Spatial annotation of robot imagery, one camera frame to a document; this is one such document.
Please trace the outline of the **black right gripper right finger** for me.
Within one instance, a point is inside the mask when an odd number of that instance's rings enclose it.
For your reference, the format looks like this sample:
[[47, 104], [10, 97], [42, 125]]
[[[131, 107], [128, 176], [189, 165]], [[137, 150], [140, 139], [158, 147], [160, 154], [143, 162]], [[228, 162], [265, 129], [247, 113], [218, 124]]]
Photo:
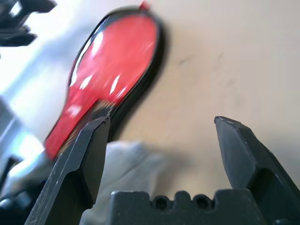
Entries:
[[214, 123], [222, 162], [234, 189], [248, 189], [269, 225], [300, 223], [300, 191], [252, 130], [223, 116]]

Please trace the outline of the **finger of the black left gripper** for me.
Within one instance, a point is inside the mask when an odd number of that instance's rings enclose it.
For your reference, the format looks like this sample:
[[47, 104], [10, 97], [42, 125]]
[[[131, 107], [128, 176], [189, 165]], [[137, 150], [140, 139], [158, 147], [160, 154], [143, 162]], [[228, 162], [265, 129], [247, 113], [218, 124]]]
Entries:
[[[12, 16], [11, 12], [14, 6], [20, 7], [20, 10]], [[56, 7], [54, 0], [1, 0], [0, 1], [0, 22], [9, 20], [19, 15], [30, 15], [31, 13], [48, 13]]]
[[28, 28], [0, 29], [0, 46], [28, 46], [37, 38]]

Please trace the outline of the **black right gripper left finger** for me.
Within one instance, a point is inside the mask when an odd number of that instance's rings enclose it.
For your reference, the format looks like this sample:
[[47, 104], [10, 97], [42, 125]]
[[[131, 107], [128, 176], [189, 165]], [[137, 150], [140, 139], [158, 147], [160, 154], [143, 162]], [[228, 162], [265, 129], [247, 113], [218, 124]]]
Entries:
[[105, 164], [110, 119], [89, 122], [70, 151], [58, 158], [27, 225], [77, 225], [96, 202]]

